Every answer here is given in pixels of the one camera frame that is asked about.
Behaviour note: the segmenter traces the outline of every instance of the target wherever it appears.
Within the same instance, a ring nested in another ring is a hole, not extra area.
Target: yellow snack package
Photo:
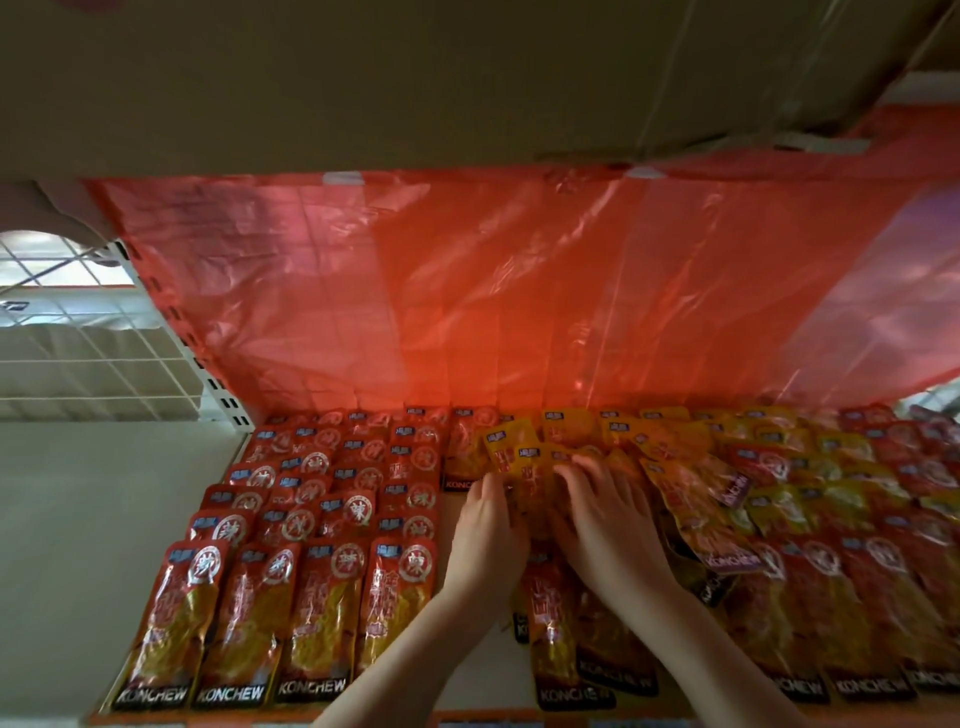
[[[641,420],[672,420],[688,422],[690,411],[686,407],[647,407],[636,413]]]
[[[790,537],[812,530],[799,494],[788,485],[754,488],[745,507],[764,538]]]
[[[752,421],[755,425],[763,422],[783,429],[793,429],[799,422],[797,410],[776,405],[744,407],[740,410],[740,417]]]
[[[820,432],[817,434],[817,449],[841,463],[860,460],[876,461],[870,440],[856,432],[840,430]]]
[[[680,536],[710,570],[747,573],[762,570],[762,560],[731,524],[727,509],[710,494],[703,479],[677,460],[644,461],[650,482],[660,491]]]
[[[565,448],[588,448],[603,455],[604,441],[600,424],[586,407],[545,409],[543,416],[543,439]]]
[[[795,454],[790,456],[790,482],[809,483],[839,480],[843,468],[831,457],[821,454]]]
[[[761,423],[754,427],[754,439],[766,445],[777,445],[796,452],[816,452],[813,434],[808,429],[789,429],[780,425]]]
[[[499,473],[509,473],[513,468],[515,450],[521,445],[536,445],[540,442],[533,423],[522,418],[509,420],[480,431],[480,437],[494,468]]]
[[[370,544],[350,535],[303,544],[292,632],[274,688],[278,706],[330,702],[350,684]]]

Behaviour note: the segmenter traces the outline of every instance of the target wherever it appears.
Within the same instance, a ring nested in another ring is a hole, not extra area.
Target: white wall
[[[0,716],[94,707],[240,440],[221,423],[0,424]]]

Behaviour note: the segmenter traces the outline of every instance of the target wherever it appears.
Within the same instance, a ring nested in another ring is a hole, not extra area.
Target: metal wire grid
[[[69,245],[67,245],[66,247],[68,250],[74,250],[74,248]],[[90,286],[90,288],[93,290],[96,290],[99,295],[104,296],[106,298],[110,298],[111,288],[113,290],[116,290],[115,287],[113,286],[103,285],[100,282],[100,278],[97,277],[92,270],[90,270],[89,262],[87,258],[94,253],[93,251],[81,251],[79,253],[75,253],[69,258],[66,258],[57,262],[51,261],[52,265],[50,265],[48,268],[39,272],[31,272],[30,269],[26,265],[24,265],[24,262],[21,259],[21,257],[16,255],[10,249],[10,247],[7,246],[7,244],[3,241],[2,238],[0,238],[0,251],[2,251],[8,259],[15,261],[20,266],[24,274],[24,278],[20,282],[0,289],[0,295],[7,294],[10,291],[13,291],[14,289],[17,289],[17,288],[21,288],[23,286],[28,286],[31,283],[42,286],[42,278],[44,276],[62,268],[65,265],[70,264],[73,261],[79,261],[84,266],[86,271],[89,273],[90,278],[92,280],[97,281],[97,285]],[[138,280],[135,277],[135,273],[132,276],[132,280]],[[142,288],[142,284],[138,287],[141,293],[144,296],[146,296],[146,292]],[[25,292],[30,291],[32,293],[36,293],[42,290],[43,290],[42,288],[33,288],[33,287],[24,289]],[[47,291],[53,292],[54,289],[48,288]],[[108,354],[107,352],[104,351],[103,348],[101,348],[97,344],[94,338],[90,336],[86,330],[84,330],[84,322],[79,320],[79,314],[70,311],[68,307],[64,306],[60,302],[56,294],[50,295],[49,297],[45,297],[44,301],[46,303],[51,304],[59,312],[60,316],[59,317],[56,315],[50,316],[49,314],[45,314],[45,315],[41,314],[39,316],[43,320],[49,320],[51,318],[54,318],[54,319],[60,318],[61,322],[66,322],[67,324],[69,324],[73,328],[73,330],[76,330],[79,333],[79,335],[84,339],[86,345],[96,353],[96,357],[66,358],[66,359],[57,358],[56,353],[51,351],[48,347],[46,347],[39,340],[39,338],[35,336],[35,329],[37,324],[29,323],[29,322],[31,321],[31,319],[37,318],[37,316],[35,314],[27,312],[27,309],[29,309],[30,307],[30,302],[29,301],[16,302],[13,305],[12,305],[12,302],[2,302],[2,305],[0,305],[0,315],[4,315],[6,318],[12,321],[13,326],[16,327],[16,329],[20,333],[25,334],[26,338],[39,351],[43,352],[43,354],[47,358],[10,359],[10,358],[7,358],[6,356],[3,356],[3,354],[0,352],[0,357],[2,357],[0,358],[0,365],[2,364],[18,364],[18,365],[36,364],[37,366],[39,366],[39,365],[49,365],[49,364],[56,363],[57,365],[59,365],[59,370],[63,376],[63,379],[65,380],[65,383],[67,383],[70,389],[76,392],[76,394],[62,395],[62,396],[42,396],[42,397],[31,396],[31,395],[24,395],[24,396],[0,395],[0,402],[12,403],[14,404],[14,409],[16,409],[15,404],[17,402],[31,402],[31,401],[83,402],[93,412],[96,413],[95,419],[118,420],[118,419],[125,419],[125,418],[118,417],[116,415],[116,412],[114,410],[111,410],[109,403],[112,401],[118,401],[118,402],[135,401],[140,404],[143,410],[149,413],[150,418],[152,418],[155,421],[162,421],[168,418],[164,417],[161,414],[161,412],[163,411],[163,407],[161,406],[160,401],[161,400],[177,400],[178,404],[182,404],[184,402],[189,404],[189,408],[192,409],[193,411],[192,419],[210,420],[210,419],[225,418],[221,407],[213,407],[212,409],[209,406],[204,407],[204,405],[206,404],[206,402],[204,402],[204,399],[208,399],[208,398],[204,397],[204,383],[200,379],[199,372],[197,372],[196,366],[192,365],[191,367],[194,370],[193,374],[197,377],[196,387],[190,386],[194,382],[187,381],[187,386],[189,386],[190,390],[192,390],[192,391],[188,391],[187,388],[184,386],[183,382],[181,382],[180,380],[181,377],[178,377],[172,371],[170,366],[171,363],[174,361],[180,362],[184,360],[183,352],[180,352],[180,356],[176,356],[176,357],[161,355],[156,350],[156,347],[151,343],[150,339],[147,336],[145,336],[143,331],[137,326],[137,324],[132,319],[130,313],[127,311],[126,307],[123,306],[122,304],[118,304],[114,306],[113,311],[111,312],[110,315],[112,317],[118,317],[122,319],[123,323],[126,325],[126,328],[124,330],[130,330],[135,333],[135,336],[139,339],[140,344],[146,349],[147,352],[150,353],[149,357],[139,357],[139,356],[125,357],[125,356],[113,356]],[[156,318],[160,322],[162,322],[162,318],[156,312],[155,308],[154,308],[154,313],[156,315]],[[131,381],[131,379],[124,374],[124,372],[122,371],[122,367],[118,366],[118,365],[135,364],[137,362],[141,362],[144,364],[147,364],[147,363],[158,364],[162,368],[165,376],[168,377],[170,382],[173,383],[173,387],[175,388],[175,391],[177,393],[171,394],[171,395],[160,395],[160,394],[148,393],[148,392],[138,390],[137,387],[134,385],[134,383]],[[95,390],[91,390],[91,388],[87,384],[84,384],[84,382],[81,381],[79,377],[75,376],[74,372],[71,371],[71,366],[70,366],[70,365],[94,365],[94,364],[107,365],[109,369],[112,371],[112,374],[116,377],[117,380],[122,382],[123,386],[126,387],[129,393],[125,395],[113,395],[113,394],[105,395],[103,392],[97,392]]]

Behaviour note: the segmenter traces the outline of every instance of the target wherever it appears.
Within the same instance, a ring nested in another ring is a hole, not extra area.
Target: hand
[[[573,462],[554,471],[570,493],[576,532],[557,511],[549,517],[554,540],[584,584],[622,619],[625,586],[641,597],[679,590],[643,493],[596,459],[574,455]]]
[[[487,473],[473,483],[460,512],[440,596],[478,619],[496,619],[520,581],[530,555],[526,524],[510,525],[503,478]]]

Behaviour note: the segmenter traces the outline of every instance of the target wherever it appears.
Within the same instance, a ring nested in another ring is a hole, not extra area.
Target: finger
[[[619,497],[613,475],[605,463],[586,455],[574,455],[573,462],[587,471],[599,497]]]
[[[503,475],[487,473],[483,476],[483,500],[491,500],[507,506],[507,494],[503,489]]]
[[[554,473],[559,473],[566,483],[566,490],[570,493],[570,504],[573,506],[573,515],[585,514],[596,502],[596,494],[590,487],[587,474],[575,465],[558,463],[553,466]]]
[[[483,480],[474,480],[467,492],[467,503],[475,503],[483,496]]]
[[[576,570],[580,563],[580,540],[556,509],[548,508],[546,517],[550,521],[553,540],[560,547],[560,551],[564,553],[566,560],[570,562],[570,566]]]
[[[650,510],[650,501],[647,499],[647,494],[643,492],[643,489],[639,486],[631,489],[634,494],[634,508],[637,512],[645,516],[648,519],[653,518],[653,512]]]
[[[630,492],[630,478],[623,473],[613,473],[613,485],[616,486],[616,492],[623,502],[633,508],[634,496]]]

